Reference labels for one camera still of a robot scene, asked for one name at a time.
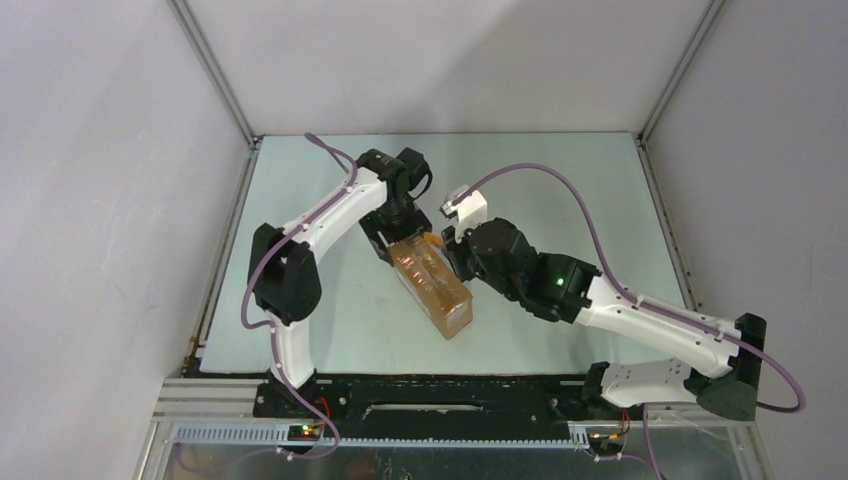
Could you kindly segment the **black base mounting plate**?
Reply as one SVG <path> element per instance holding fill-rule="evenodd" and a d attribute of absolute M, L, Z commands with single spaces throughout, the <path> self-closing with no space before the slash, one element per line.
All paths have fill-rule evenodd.
<path fill-rule="evenodd" d="M 603 400 L 583 374 L 369 375 L 317 373 L 300 400 L 267 377 L 256 389 L 256 418 L 326 415 L 350 440 L 568 440 L 581 421 L 640 419 Z"/>

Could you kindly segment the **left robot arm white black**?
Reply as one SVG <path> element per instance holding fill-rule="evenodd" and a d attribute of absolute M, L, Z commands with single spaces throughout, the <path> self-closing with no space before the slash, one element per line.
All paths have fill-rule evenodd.
<path fill-rule="evenodd" d="M 416 150 L 390 156 L 371 149 L 350 162 L 344 181 L 316 206 L 282 227 L 265 223 L 255 230 L 244 298 L 268 316 L 263 323 L 271 330 L 271 371 L 283 383 L 277 402 L 290 415 L 304 416 L 316 403 L 316 390 L 307 383 L 315 374 L 308 320 L 323 293 L 322 257 L 359 227 L 388 262 L 391 245 L 431 231 L 413 192 L 429 187 L 432 178 Z"/>

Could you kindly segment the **brown cardboard express box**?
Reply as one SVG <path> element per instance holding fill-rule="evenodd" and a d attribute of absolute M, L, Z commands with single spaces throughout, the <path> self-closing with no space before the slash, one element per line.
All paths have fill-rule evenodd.
<path fill-rule="evenodd" d="M 473 296 L 426 235 L 392 244 L 391 264 L 445 340 L 453 339 L 473 320 Z"/>

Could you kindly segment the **left controller board with leds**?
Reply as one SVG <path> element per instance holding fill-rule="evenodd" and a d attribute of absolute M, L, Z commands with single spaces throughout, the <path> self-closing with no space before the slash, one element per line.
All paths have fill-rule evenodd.
<path fill-rule="evenodd" d="M 313 424 L 290 425 L 286 434 L 289 442 L 317 442 L 322 438 L 323 426 Z"/>

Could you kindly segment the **left aluminium frame post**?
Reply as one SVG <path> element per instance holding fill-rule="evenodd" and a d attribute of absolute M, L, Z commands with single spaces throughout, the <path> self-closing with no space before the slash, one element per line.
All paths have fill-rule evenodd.
<path fill-rule="evenodd" d="M 249 150 L 257 150 L 260 136 L 255 132 L 237 98 L 224 69 L 189 1 L 168 0 L 177 23 L 193 50 L 213 90 L 233 121 L 236 130 Z"/>

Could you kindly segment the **right controller board with leds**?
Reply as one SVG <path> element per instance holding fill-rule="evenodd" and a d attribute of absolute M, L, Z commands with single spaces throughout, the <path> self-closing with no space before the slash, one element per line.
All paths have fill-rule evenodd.
<path fill-rule="evenodd" d="M 627 436 L 623 433 L 590 433 L 587 452 L 598 462 L 619 460 L 623 456 L 626 441 Z"/>

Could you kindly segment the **right aluminium frame post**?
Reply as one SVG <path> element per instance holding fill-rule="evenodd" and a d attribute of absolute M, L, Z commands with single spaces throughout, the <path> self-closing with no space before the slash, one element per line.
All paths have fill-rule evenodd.
<path fill-rule="evenodd" d="M 650 141 L 665 111 L 682 86 L 689 70 L 709 40 L 728 4 L 728 0 L 710 0 L 707 3 L 637 134 L 637 139 L 641 144 L 647 144 Z"/>

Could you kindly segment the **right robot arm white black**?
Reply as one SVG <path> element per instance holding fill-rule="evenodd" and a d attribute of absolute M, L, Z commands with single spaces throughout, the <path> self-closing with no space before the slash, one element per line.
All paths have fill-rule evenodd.
<path fill-rule="evenodd" d="M 745 313 L 728 320 L 628 300 L 596 266 L 537 251 L 502 218 L 464 234 L 449 226 L 441 238 L 461 281 L 477 279 L 542 320 L 610 331 L 668 354 L 662 361 L 592 364 L 581 392 L 591 416 L 647 403 L 693 403 L 729 420 L 755 418 L 762 360 L 751 350 L 764 346 L 765 319 Z"/>

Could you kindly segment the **aluminium frame post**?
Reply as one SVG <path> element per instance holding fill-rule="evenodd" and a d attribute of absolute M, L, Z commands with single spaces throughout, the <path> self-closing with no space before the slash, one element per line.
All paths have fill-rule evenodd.
<path fill-rule="evenodd" d="M 255 132 L 237 98 L 224 69 L 189 1 L 168 0 L 177 23 L 193 50 L 213 90 L 233 121 L 236 130 L 249 150 L 257 150 L 260 136 Z"/>
<path fill-rule="evenodd" d="M 709 40 L 728 4 L 728 0 L 710 0 L 707 3 L 637 134 L 637 139 L 641 144 L 647 144 L 650 141 L 665 111 L 682 86 L 689 70 Z"/>

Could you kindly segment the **controller board with leds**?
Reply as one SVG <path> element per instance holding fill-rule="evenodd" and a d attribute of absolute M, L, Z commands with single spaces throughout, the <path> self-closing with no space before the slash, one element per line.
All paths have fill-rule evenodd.
<path fill-rule="evenodd" d="M 289 442 L 317 442 L 322 438 L 323 426 L 313 424 L 290 425 L 286 434 Z"/>
<path fill-rule="evenodd" d="M 619 460 L 623 456 L 626 441 L 627 436 L 623 433 L 590 433 L 587 452 L 598 462 Z"/>

